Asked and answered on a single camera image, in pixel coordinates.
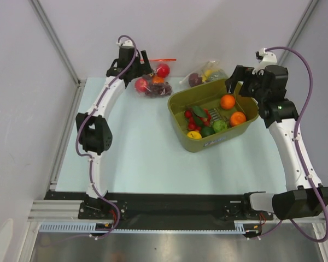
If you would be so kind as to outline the clear zip bag orange seal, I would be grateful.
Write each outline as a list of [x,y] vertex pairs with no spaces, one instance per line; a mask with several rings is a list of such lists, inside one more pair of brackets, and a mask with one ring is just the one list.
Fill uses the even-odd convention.
[[143,74],[134,83],[134,89],[142,96],[158,98],[170,96],[172,87],[167,79],[171,74],[171,68],[176,58],[150,59],[151,73]]

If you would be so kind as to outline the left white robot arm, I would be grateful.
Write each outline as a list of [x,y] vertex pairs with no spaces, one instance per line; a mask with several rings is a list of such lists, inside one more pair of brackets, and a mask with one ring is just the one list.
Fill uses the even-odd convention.
[[78,156],[87,157],[89,161],[89,186],[84,198],[84,210],[90,211],[97,218],[104,218],[109,211],[118,208],[105,198],[108,190],[100,190],[100,162],[113,142],[108,117],[128,84],[152,72],[145,50],[121,47],[118,58],[113,60],[106,72],[105,83],[95,102],[87,112],[76,115],[75,150]]

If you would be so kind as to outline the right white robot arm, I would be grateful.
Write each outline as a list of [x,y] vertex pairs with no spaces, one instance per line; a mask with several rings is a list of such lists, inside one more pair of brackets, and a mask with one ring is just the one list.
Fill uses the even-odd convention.
[[288,70],[267,65],[258,72],[238,65],[225,81],[228,93],[241,82],[239,95],[257,101],[259,116],[274,139],[282,161],[286,192],[248,193],[241,205],[242,215],[254,219],[261,211],[274,213],[278,219],[315,217],[328,205],[328,186],[324,187],[309,160],[299,127],[295,104],[286,99]]

